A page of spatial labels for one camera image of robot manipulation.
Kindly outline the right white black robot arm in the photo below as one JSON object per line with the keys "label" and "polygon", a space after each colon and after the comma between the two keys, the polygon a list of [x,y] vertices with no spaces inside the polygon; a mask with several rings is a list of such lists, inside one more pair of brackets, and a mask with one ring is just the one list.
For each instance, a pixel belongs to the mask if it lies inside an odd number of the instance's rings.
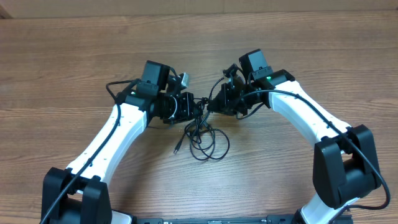
{"label": "right white black robot arm", "polygon": [[386,185],[370,129],[352,127],[327,112],[288,71],[273,71],[262,50],[244,54],[223,74],[228,82],[210,100],[210,111],[244,119],[265,105],[313,146],[316,194],[293,215],[267,216],[268,223],[352,223],[344,212],[359,208],[356,201]]}

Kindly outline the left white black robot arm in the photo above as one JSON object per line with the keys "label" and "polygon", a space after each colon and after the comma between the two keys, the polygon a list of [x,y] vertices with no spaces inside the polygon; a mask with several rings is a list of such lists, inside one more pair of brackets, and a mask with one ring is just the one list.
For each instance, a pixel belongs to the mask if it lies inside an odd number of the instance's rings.
{"label": "left white black robot arm", "polygon": [[41,223],[133,224],[132,215],[112,209],[109,184],[136,138],[154,117],[165,124],[190,121],[198,114],[187,73],[148,60],[143,74],[116,82],[112,112],[89,146],[65,169],[44,177]]}

